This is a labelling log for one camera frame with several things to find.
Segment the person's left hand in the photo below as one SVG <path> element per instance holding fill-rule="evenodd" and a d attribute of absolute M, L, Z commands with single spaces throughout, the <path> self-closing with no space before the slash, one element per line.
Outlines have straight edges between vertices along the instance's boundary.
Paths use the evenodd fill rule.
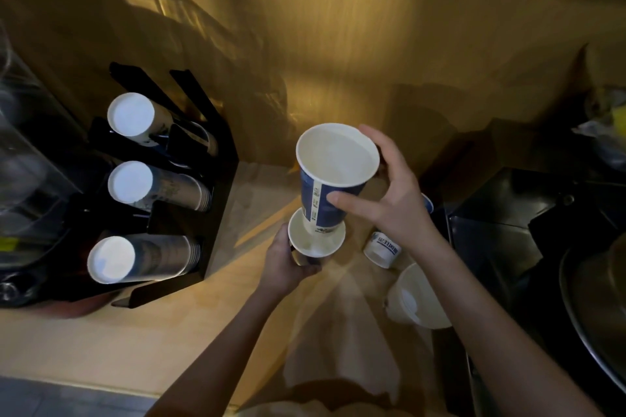
<path fill-rule="evenodd" d="M 293 260 L 287 223 L 283 223 L 265 254 L 263 271 L 257 286 L 259 293 L 277 302 L 291 294 L 302 282 L 295 282 L 293 279 Z"/>

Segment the person's right hand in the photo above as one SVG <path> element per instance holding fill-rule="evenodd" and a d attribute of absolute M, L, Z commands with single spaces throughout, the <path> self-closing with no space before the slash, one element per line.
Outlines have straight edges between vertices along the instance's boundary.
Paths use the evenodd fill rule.
<path fill-rule="evenodd" d="M 436 247 L 437 230 L 423 203 L 416 176 L 392 139 L 364 124 L 359 131 L 380 148 L 389 178 L 387 192 L 381 200 L 374 201 L 374 219 L 366 220 L 413 257 L 425 257 Z"/>

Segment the white paper cup with rim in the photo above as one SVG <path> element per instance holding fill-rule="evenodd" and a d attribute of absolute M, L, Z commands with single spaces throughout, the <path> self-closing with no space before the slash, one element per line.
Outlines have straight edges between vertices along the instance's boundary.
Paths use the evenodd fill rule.
<path fill-rule="evenodd" d="M 304 208 L 298 208 L 289 219 L 287 234 L 292 251 L 298 252 L 311 264 L 336 253 L 343 245 L 347 227 L 342 221 L 331 232 L 309 232 L 306 229 Z"/>

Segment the blue and white paper cup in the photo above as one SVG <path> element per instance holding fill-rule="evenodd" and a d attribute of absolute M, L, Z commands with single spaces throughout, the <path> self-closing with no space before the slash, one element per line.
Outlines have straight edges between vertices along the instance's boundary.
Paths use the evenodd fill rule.
<path fill-rule="evenodd" d="M 346 213 L 327 199 L 331 192 L 359 195 L 378 172 L 380 153 L 357 128 L 323 123 L 306 130 L 295 147 L 301 178 L 304 229 L 313 236 L 330 234 Z"/>

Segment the person's right forearm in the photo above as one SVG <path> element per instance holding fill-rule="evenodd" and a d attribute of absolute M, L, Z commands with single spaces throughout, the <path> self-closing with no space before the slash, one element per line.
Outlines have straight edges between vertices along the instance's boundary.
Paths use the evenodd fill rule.
<path fill-rule="evenodd" d="M 504 416 L 604 417 L 436 229 L 423 229 L 409 249 Z"/>

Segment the person's left forearm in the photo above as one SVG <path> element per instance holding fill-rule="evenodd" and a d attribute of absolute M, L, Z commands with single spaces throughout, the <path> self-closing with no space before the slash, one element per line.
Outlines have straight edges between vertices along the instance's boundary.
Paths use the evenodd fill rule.
<path fill-rule="evenodd" d="M 223 417 L 263 327 L 296 286 L 262 280 L 231 322 L 145 417 Z"/>

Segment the small blue print paper cup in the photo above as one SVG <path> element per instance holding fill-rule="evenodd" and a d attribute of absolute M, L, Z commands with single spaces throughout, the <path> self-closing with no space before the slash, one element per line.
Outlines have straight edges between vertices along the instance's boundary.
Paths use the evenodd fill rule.
<path fill-rule="evenodd" d="M 363 248 L 363 254 L 373 264 L 390 269 L 401 255 L 402 247 L 379 229 L 374 229 Z"/>

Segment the black cup dispenser rack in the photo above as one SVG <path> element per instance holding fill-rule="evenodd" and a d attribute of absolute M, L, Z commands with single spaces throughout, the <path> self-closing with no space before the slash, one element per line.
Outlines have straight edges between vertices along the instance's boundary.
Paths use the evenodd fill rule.
<path fill-rule="evenodd" d="M 191 119 L 182 112 L 165 94 L 165 92 L 147 75 L 143 69 L 133 65 L 122 65 L 112 62 L 109 65 L 111 77 L 126 89 L 128 93 L 137 92 L 154 100 L 157 105 L 173 108 L 173 111 L 184 119 Z M 97 295 L 116 293 L 130 286 L 137 286 L 128 298 L 118 299 L 113 305 L 121 308 L 133 309 L 161 297 L 165 297 L 186 287 L 201 282 L 210 264 L 210 257 L 215 246 L 216 237 L 223 220 L 227 201 L 231 192 L 234 176 L 239 165 L 239 156 L 232 137 L 231 129 L 224 116 L 215 107 L 208 95 L 202 89 L 199 81 L 188 70 L 170 70 L 169 74 L 180 86 L 190 102 L 204 116 L 206 121 L 200 125 L 207 128 L 210 134 L 216 137 L 218 156 L 212 157 L 208 153 L 200 153 L 199 147 L 192 147 L 192 141 L 186 140 L 183 133 L 174 134 L 174 139 L 168 141 L 166 152 L 172 153 L 176 160 L 191 168 L 187 170 L 192 177 L 210 188 L 211 202 L 207 212 L 199 212 L 175 206 L 166 202 L 157 201 L 151 212 L 145 212 L 132 206 L 123 206 L 114 201 L 104 186 L 95 196 L 96 199 L 84 200 L 78 226 L 86 226 L 86 239 L 81 239 L 81 257 L 84 256 L 84 271 L 67 276 L 61 281 L 54 294 L 55 300 L 76 302 Z M 105 153 L 115 160 L 141 160 L 156 167 L 173 167 L 176 173 L 184 173 L 175 165 L 171 165 L 159 153 L 148 152 L 148 147 L 141 147 L 131 140 L 124 139 L 114 133 L 103 117 L 95 117 L 88 131 L 88 140 L 96 151 Z M 148 283 L 146 281 L 131 282 L 128 284 L 98 284 L 88 277 L 86 270 L 87 245 L 95 244 L 95 239 L 101 233 L 137 234 L 149 233 L 167 234 L 172 236 L 187 236 L 200 242 L 200 257 L 197 265 L 188 272 L 174 278 L 167 278 Z"/>

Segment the plain white paper cup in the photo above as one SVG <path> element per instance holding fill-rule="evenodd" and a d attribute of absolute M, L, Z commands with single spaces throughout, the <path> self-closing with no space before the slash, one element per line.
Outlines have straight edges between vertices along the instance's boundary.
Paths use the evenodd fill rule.
<path fill-rule="evenodd" d="M 400 273 L 389 289 L 384 310 L 395 323 L 410 324 L 427 329 L 452 326 L 425 273 L 413 263 Z"/>

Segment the stack of paper cups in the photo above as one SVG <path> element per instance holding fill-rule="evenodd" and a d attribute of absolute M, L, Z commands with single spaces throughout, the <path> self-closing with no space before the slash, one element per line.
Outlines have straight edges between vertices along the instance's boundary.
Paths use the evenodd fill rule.
<path fill-rule="evenodd" d="M 110 236 L 91 249 L 87 268 L 100 284 L 160 281 L 192 271 L 201 243 L 192 237 L 163 234 Z"/>
<path fill-rule="evenodd" d="M 210 190 L 193 177 L 136 160 L 113 169 L 108 192 L 114 200 L 146 212 L 152 211 L 156 201 L 200 212 L 207 212 L 212 205 Z"/>
<path fill-rule="evenodd" d="M 171 129 L 176 125 L 202 144 L 212 157 L 218 155 L 218 142 L 208 130 L 140 93 L 128 92 L 116 97 L 108 107 L 107 120 L 117 134 L 161 153 L 165 153 Z"/>

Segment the clear plastic bag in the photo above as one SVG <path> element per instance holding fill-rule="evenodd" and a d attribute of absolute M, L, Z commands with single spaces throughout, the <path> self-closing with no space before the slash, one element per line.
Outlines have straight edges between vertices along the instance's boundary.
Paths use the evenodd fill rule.
<path fill-rule="evenodd" d="M 586 121 L 572 132 L 591 138 L 597 156 L 608 167 L 626 174 L 626 87 L 591 89 L 583 110 Z"/>

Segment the round metal bowl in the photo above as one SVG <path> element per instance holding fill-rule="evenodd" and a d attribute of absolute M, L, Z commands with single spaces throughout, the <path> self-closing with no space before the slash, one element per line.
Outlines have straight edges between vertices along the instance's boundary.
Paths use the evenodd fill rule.
<path fill-rule="evenodd" d="M 570 247 L 559 265 L 559 287 L 584 347 L 626 395 L 626 232 L 606 247 Z"/>

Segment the clear plastic appliance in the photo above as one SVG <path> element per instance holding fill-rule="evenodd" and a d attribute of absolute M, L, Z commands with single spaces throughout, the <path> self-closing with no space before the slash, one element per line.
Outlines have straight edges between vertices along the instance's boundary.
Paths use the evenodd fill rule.
<path fill-rule="evenodd" d="M 0 310 L 73 297 L 106 168 L 0 23 Z"/>

